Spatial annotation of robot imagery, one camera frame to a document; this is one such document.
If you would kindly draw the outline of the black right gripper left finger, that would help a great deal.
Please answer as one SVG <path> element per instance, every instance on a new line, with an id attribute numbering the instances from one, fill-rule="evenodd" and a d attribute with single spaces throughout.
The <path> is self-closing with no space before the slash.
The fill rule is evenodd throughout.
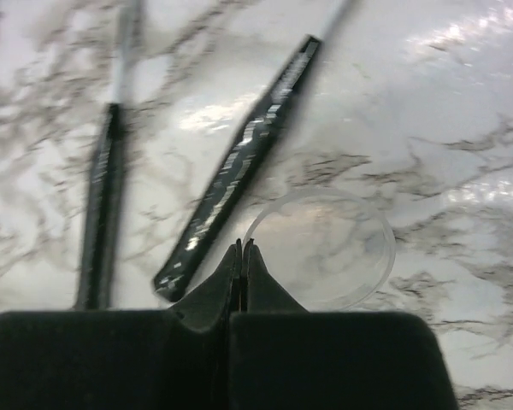
<path id="1" fill-rule="evenodd" d="M 0 409 L 224 409 L 242 250 L 163 310 L 0 313 Z"/>

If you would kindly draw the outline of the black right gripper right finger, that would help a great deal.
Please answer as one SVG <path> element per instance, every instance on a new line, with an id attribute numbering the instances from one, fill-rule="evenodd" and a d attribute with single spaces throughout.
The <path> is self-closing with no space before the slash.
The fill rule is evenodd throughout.
<path id="1" fill-rule="evenodd" d="M 403 312 L 311 313 L 244 249 L 229 325 L 232 409 L 455 409 L 434 333 Z"/>

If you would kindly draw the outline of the black-handled badminton racket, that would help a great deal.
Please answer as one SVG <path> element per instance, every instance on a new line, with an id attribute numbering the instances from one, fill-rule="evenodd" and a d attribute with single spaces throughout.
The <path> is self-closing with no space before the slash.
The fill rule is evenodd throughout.
<path id="1" fill-rule="evenodd" d="M 333 3 L 327 18 L 304 37 L 244 117 L 177 243 L 153 278 L 161 298 L 177 302 L 185 295 L 259 168 L 286 134 L 323 45 L 351 5 L 351 1 Z"/>
<path id="2" fill-rule="evenodd" d="M 88 180 L 76 310 L 106 309 L 114 275 L 128 138 L 127 105 L 141 16 L 140 1 L 125 1 L 118 15 L 104 112 Z"/>

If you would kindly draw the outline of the clear tube lid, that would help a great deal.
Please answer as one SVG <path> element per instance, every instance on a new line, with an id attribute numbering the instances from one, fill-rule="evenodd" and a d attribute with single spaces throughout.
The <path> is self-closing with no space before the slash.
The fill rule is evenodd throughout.
<path id="1" fill-rule="evenodd" d="M 244 237 L 304 308 L 345 311 L 388 279 L 396 243 L 386 217 L 345 190 L 305 188 L 271 202 Z"/>

